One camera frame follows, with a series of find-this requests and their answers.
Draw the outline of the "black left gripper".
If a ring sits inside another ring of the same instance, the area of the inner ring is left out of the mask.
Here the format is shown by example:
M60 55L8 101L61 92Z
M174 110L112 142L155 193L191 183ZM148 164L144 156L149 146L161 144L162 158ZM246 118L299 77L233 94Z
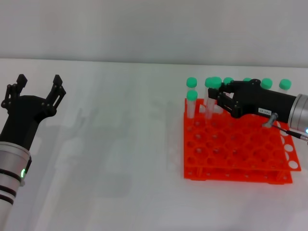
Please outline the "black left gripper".
M52 117L66 95L62 79L55 75L53 86L46 99L37 96L20 96L27 84L27 78L20 74L16 83L7 85L1 107L8 112L8 118L0 134L0 140L17 144L29 150L42 120Z

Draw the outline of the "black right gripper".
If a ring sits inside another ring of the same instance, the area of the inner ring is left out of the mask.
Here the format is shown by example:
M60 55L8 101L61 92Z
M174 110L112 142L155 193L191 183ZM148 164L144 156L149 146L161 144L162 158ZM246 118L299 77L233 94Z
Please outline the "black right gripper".
M226 93L233 93L230 98ZM231 117L240 118L247 114L270 117L278 114L278 121L287 123L296 97L261 87L261 81L231 81L221 83L219 89L209 88L208 97L227 111Z

